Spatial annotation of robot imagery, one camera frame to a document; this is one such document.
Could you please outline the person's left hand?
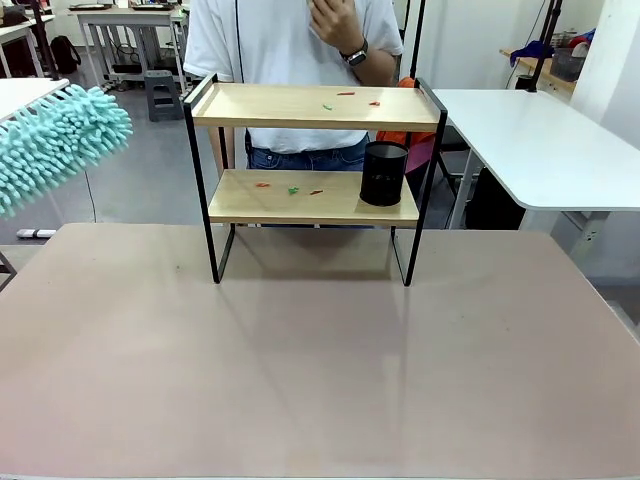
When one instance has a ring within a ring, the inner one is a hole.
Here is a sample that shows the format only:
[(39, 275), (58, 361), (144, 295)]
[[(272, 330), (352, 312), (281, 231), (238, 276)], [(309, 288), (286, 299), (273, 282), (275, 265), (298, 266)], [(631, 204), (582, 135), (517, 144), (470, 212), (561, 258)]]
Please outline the person's left hand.
[(364, 36), (354, 1), (312, 0), (309, 2), (311, 27), (326, 44), (341, 54), (361, 49)]

